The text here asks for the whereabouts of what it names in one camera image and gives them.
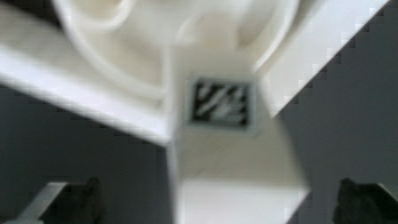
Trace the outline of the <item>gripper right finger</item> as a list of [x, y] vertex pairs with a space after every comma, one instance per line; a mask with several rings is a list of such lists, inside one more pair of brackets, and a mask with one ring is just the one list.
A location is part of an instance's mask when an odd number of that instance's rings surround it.
[[337, 224], [398, 224], [398, 185], [342, 180]]

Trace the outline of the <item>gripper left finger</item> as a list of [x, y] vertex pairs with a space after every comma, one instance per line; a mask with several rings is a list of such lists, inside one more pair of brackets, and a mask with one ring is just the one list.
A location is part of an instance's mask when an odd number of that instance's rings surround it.
[[49, 182], [20, 215], [6, 224], [104, 224], [100, 179]]

